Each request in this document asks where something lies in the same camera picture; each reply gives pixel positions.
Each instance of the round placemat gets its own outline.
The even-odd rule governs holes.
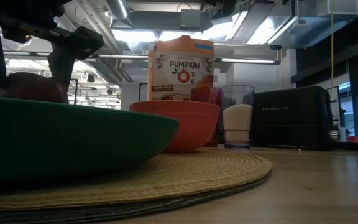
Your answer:
[[[272,163],[246,153],[200,149],[161,154],[140,167],[76,185],[0,195],[0,211],[134,203],[226,189],[269,174]]]
[[[226,189],[195,195],[163,198],[144,202],[119,203],[73,208],[0,211],[0,224],[80,224],[118,220],[157,212],[166,212],[252,189],[263,184],[271,172],[261,179]]]

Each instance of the sugar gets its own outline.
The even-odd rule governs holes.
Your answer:
[[[225,140],[234,144],[245,144],[249,140],[252,106],[233,105],[223,111]]]

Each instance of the table surface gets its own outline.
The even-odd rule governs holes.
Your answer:
[[[112,223],[358,223],[358,152],[255,148],[273,162],[254,189]]]

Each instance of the window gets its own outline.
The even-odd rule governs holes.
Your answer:
[[[344,112],[344,127],[348,130],[348,136],[355,136],[354,131],[354,114],[353,114],[353,98],[351,95],[351,84],[345,82],[339,85],[339,102],[341,102]]]

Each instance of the red bowl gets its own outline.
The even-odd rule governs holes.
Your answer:
[[[131,104],[129,110],[180,121],[174,140],[164,152],[192,152],[204,146],[211,139],[219,117],[219,106],[194,101],[143,101]]]

